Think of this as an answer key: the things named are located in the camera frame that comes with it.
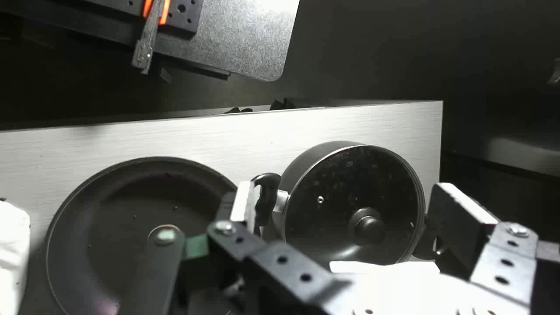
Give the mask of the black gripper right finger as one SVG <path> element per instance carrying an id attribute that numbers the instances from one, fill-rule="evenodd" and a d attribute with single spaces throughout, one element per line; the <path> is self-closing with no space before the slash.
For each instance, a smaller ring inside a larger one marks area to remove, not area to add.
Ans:
<path id="1" fill-rule="evenodd" d="M 450 183 L 432 186 L 425 218 L 457 311 L 556 311 L 558 244 L 500 221 Z"/>

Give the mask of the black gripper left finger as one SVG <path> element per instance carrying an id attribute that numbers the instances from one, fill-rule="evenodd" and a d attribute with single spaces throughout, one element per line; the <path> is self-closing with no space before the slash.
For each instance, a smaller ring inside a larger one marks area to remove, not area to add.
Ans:
<path id="1" fill-rule="evenodd" d="M 227 272 L 243 281 L 245 315 L 350 315 L 350 283 L 282 241 L 266 242 L 255 230 L 269 223 L 280 204 L 280 178 L 261 174 L 248 181 L 248 192 L 233 195 L 247 221 L 219 220 L 206 230 Z"/>

